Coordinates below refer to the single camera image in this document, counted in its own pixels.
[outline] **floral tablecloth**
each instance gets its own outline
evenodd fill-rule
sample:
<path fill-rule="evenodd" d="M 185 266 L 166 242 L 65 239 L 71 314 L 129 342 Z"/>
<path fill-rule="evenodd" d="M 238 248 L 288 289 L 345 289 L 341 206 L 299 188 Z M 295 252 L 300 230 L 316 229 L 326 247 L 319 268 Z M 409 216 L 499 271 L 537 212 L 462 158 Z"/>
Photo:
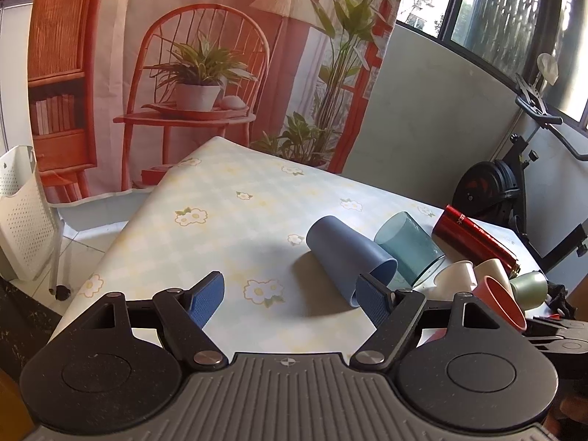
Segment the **floral tablecloth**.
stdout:
<path fill-rule="evenodd" d="M 204 330 L 229 359 L 234 352 L 342 352 L 348 358 L 374 327 L 340 296 L 306 234 L 319 218 L 334 215 L 373 239 L 401 211 L 429 234 L 442 213 L 213 138 L 170 169 L 73 298 L 54 335 L 108 291 L 150 299 L 218 270 L 225 298 Z M 522 273 L 537 270 L 513 232 L 484 227 L 517 254 Z M 442 249 L 444 265 L 460 259 Z M 158 343 L 154 330 L 136 335 Z"/>

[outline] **tray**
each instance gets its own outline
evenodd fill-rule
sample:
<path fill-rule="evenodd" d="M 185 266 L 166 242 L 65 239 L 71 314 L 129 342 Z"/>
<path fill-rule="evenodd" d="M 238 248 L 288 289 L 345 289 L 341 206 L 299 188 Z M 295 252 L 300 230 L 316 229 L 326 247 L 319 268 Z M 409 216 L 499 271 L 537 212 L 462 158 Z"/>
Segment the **tray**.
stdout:
<path fill-rule="evenodd" d="M 178 119 L 186 119 L 189 121 L 217 121 L 219 119 L 230 119 L 232 117 L 247 116 L 249 107 L 243 109 L 221 109 L 214 107 L 212 111 L 189 111 L 184 109 L 177 109 L 175 103 L 164 104 L 144 104 L 142 107 L 155 109 L 166 116 L 176 117 Z"/>

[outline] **drawer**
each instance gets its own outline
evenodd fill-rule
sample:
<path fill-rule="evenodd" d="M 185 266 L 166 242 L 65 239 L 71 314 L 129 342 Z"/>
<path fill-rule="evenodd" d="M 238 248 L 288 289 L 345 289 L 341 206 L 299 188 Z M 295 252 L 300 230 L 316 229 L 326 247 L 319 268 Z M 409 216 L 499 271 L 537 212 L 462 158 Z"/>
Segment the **drawer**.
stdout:
<path fill-rule="evenodd" d="M 66 134 L 33 136 L 39 171 L 66 169 L 90 163 L 86 132 L 83 129 Z"/>

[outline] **bookshelf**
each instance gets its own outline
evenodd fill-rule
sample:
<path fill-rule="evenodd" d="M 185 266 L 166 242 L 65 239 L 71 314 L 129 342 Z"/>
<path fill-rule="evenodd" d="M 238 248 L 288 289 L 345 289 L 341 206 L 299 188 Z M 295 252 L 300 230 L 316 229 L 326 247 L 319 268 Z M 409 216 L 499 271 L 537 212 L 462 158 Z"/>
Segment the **bookshelf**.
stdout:
<path fill-rule="evenodd" d="M 33 0 L 28 88 L 33 145 L 59 202 L 88 197 L 95 168 L 93 59 L 100 0 Z"/>

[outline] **green cup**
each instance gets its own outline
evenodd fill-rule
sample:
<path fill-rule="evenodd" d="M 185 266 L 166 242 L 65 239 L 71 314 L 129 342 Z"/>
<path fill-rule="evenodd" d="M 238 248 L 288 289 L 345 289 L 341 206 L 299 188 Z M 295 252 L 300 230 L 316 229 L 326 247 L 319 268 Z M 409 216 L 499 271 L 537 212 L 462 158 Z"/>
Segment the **green cup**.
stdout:
<path fill-rule="evenodd" d="M 520 309 L 540 306 L 548 296 L 548 280 L 541 272 L 529 272 L 510 281 L 513 296 Z"/>

